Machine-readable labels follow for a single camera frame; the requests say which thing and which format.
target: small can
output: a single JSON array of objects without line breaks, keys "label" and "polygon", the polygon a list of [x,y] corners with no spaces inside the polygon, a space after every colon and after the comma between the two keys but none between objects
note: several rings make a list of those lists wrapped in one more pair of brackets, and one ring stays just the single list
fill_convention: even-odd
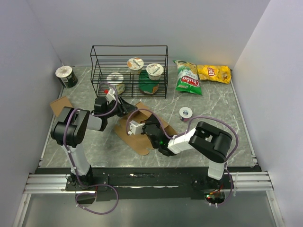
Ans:
[{"label": "small can", "polygon": [[107,78],[107,83],[115,86],[118,95],[123,93],[125,91],[125,84],[123,83],[124,77],[121,73],[118,72],[113,72],[112,74],[108,75]]},{"label": "small can", "polygon": [[73,87],[78,82],[78,79],[75,76],[75,73],[72,71],[71,66],[62,66],[56,70],[55,74],[64,87]]},{"label": "small can", "polygon": [[179,115],[181,121],[187,122],[193,116],[193,111],[188,107],[182,107],[179,110]]}]

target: metal frame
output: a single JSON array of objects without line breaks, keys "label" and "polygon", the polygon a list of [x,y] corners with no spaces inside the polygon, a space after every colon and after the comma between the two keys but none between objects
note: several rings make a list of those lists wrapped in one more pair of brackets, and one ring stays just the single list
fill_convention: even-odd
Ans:
[{"label": "metal frame", "polygon": [[21,227],[24,221],[25,214],[27,212],[29,200],[32,194],[23,194],[21,202],[17,211],[17,215],[13,224],[13,227]]},{"label": "metal frame", "polygon": [[[267,172],[231,173],[235,190],[240,191],[272,191],[269,175]],[[65,190],[67,175],[37,175],[30,174],[25,185],[24,194],[57,194],[57,193],[81,193],[67,192]]]},{"label": "metal frame", "polygon": [[248,133],[248,130],[247,130],[247,127],[246,127],[246,123],[244,121],[243,113],[242,113],[242,110],[241,110],[241,107],[240,107],[240,103],[239,103],[239,100],[238,100],[238,97],[237,97],[237,93],[236,93],[235,87],[233,86],[232,79],[231,79],[231,85],[232,85],[232,91],[233,91],[233,94],[235,95],[235,98],[236,98],[236,101],[237,101],[237,106],[239,108],[240,115],[241,115],[241,118],[242,118],[242,121],[243,121],[244,130],[245,130],[245,134],[246,134],[246,137],[247,137],[247,140],[248,140],[248,144],[250,146],[252,159],[253,159],[255,165],[257,165],[258,164],[258,160],[257,160],[256,154],[255,154],[254,148],[252,147],[252,143],[251,143],[251,140],[250,140],[250,135]]},{"label": "metal frame", "polygon": [[[118,54],[108,54],[109,49],[113,49],[110,53],[117,51]],[[150,63],[158,63],[163,66],[163,76],[158,80],[157,92],[152,96],[144,94],[139,89],[140,83],[150,83],[150,80],[140,77],[139,75],[132,74],[127,67],[127,61],[133,56],[143,59],[144,69]],[[120,94],[121,97],[166,98],[168,86],[168,57],[167,45],[93,45],[90,51],[90,81],[93,85],[96,96],[106,95],[104,91],[108,89],[108,85],[105,84],[105,82],[107,82],[107,76],[113,72],[119,72],[124,77],[123,84],[125,86],[125,91]]]},{"label": "metal frame", "polygon": [[278,201],[276,199],[274,191],[266,191],[269,205],[271,208],[271,211],[273,213],[275,223],[277,227],[285,227],[285,223],[282,217],[282,213],[278,204]]},{"label": "metal frame", "polygon": [[[62,97],[62,93],[63,93],[63,89],[64,87],[62,86],[61,90],[60,90],[60,93],[58,95],[58,98],[61,98]],[[48,143],[48,139],[51,135],[51,129],[52,129],[52,126],[53,126],[53,122],[55,121],[55,114],[53,114],[53,117],[52,117],[52,121],[51,121],[51,125],[49,126],[49,130],[48,130],[48,133],[47,133],[47,136],[46,136],[46,140],[45,140],[45,143],[44,143],[44,147],[43,147],[43,151],[42,151],[42,154],[41,154],[41,157],[40,157],[40,161],[39,161],[39,165],[38,167],[40,167],[41,165],[41,162],[43,160],[43,156],[44,156],[44,153],[45,153],[45,150],[46,150],[46,146],[47,146],[47,143]]]}]

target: marble countertop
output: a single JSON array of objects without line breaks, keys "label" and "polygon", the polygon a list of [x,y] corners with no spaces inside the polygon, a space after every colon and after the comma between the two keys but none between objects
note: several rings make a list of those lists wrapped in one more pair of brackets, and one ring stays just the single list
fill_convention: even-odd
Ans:
[{"label": "marble countertop", "polygon": [[[96,94],[90,82],[91,67],[73,68],[78,83],[72,88],[65,88],[62,96],[67,96],[74,107],[92,110]],[[175,90],[177,67],[169,67],[169,84],[167,98],[125,98],[131,104],[142,101],[168,122],[177,132],[183,132],[187,123],[179,119],[179,109],[187,106],[193,110],[194,116],[205,115],[218,118],[231,125],[239,136],[239,146],[230,158],[229,166],[254,166],[243,121],[237,105],[232,86],[210,81],[201,82],[203,95],[181,93]],[[208,159],[196,150],[182,152],[167,157],[157,150],[151,150],[146,156],[138,155],[124,143],[113,131],[118,117],[108,120],[104,132],[86,130],[83,146],[88,162],[92,167],[185,167],[208,166]],[[217,122],[206,122],[229,131]],[[49,137],[41,167],[69,167],[69,162],[62,148]]]}]

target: paper cup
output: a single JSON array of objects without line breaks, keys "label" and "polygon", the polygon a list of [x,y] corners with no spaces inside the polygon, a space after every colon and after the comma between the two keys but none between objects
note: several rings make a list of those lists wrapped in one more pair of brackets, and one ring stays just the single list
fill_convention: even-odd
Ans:
[{"label": "paper cup", "polygon": [[125,91],[125,84],[123,83],[123,79],[124,79],[123,75],[118,72],[113,72],[112,74],[108,75],[106,78],[107,83],[115,86],[118,95]]},{"label": "paper cup", "polygon": [[146,71],[151,80],[159,80],[163,73],[163,67],[158,63],[152,63],[146,67]]},{"label": "paper cup", "polygon": [[130,69],[132,74],[140,74],[143,65],[144,65],[144,62],[141,58],[131,58],[127,62],[127,66]]}]

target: yellow chip bag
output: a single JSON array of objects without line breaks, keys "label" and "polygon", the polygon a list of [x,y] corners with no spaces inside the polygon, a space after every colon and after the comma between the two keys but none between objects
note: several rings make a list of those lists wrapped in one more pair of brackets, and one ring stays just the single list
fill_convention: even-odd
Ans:
[{"label": "yellow chip bag", "polygon": [[197,65],[197,70],[200,80],[229,84],[232,78],[231,70],[228,66]]}]

